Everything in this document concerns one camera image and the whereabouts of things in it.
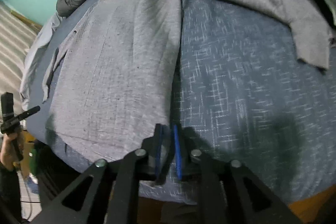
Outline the person left forearm black sleeve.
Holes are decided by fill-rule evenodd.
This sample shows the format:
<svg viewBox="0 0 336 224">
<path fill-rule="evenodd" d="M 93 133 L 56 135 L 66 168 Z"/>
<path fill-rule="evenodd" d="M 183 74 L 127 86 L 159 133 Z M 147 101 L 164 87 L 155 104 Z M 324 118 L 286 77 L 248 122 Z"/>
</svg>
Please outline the person left forearm black sleeve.
<svg viewBox="0 0 336 224">
<path fill-rule="evenodd" d="M 21 192 L 17 171 L 8 170 L 1 164 L 1 223 L 21 221 Z"/>
</svg>

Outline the person left hand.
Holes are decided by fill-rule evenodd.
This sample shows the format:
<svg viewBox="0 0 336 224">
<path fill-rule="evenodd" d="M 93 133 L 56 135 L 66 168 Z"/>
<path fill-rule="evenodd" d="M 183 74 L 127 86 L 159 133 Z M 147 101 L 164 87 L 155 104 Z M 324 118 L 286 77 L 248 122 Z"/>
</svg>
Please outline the person left hand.
<svg viewBox="0 0 336 224">
<path fill-rule="evenodd" d="M 20 153 L 23 152 L 25 138 L 22 133 L 22 128 L 18 127 L 12 134 L 3 134 L 1 145 L 1 165 L 9 170 L 14 170 L 14 163 L 20 162 L 13 145 L 13 141 L 17 141 Z"/>
</svg>

